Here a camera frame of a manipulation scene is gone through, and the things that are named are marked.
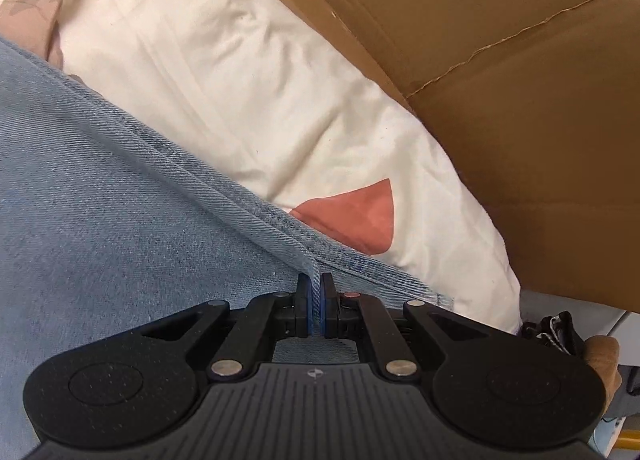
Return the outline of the light blue denim jeans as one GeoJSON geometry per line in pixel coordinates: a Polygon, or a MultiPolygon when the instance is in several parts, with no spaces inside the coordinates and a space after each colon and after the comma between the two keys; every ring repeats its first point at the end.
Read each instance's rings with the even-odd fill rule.
{"type": "Polygon", "coordinates": [[[1,45],[1,454],[49,357],[331,272],[390,306],[451,299],[320,235],[12,42],[1,45]]]}

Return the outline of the cream bear print bedsheet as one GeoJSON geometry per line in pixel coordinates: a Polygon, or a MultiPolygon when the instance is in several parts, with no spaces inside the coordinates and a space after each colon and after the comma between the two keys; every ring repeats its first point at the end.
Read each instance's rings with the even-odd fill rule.
{"type": "Polygon", "coordinates": [[[1,0],[2,32],[259,198],[515,332],[488,214],[403,106],[280,0],[1,0]]]}

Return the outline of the flattened brown cardboard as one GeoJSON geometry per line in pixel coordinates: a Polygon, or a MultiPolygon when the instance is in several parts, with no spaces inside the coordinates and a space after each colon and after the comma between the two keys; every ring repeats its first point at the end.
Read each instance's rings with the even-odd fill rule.
{"type": "Polygon", "coordinates": [[[639,0],[282,0],[419,117],[528,290],[639,307],[639,0]]]}

